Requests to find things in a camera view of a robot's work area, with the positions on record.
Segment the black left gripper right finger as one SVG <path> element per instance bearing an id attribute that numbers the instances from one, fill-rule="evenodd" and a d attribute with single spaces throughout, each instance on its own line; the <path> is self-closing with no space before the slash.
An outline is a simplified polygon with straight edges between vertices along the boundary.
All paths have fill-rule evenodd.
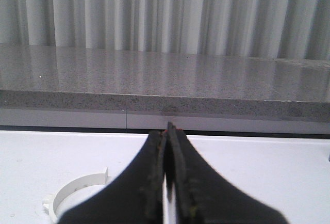
<path id="1" fill-rule="evenodd" d="M 171 122 L 166 140 L 172 155 L 177 223 L 287 223 L 279 211 L 218 174 Z"/>

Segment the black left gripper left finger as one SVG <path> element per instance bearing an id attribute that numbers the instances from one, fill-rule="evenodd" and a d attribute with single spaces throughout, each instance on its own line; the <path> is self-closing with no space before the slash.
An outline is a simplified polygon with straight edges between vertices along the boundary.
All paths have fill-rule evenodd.
<path id="1" fill-rule="evenodd" d="M 66 211 L 59 223 L 162 223 L 166 140 L 151 131 L 131 163 L 108 186 Z"/>

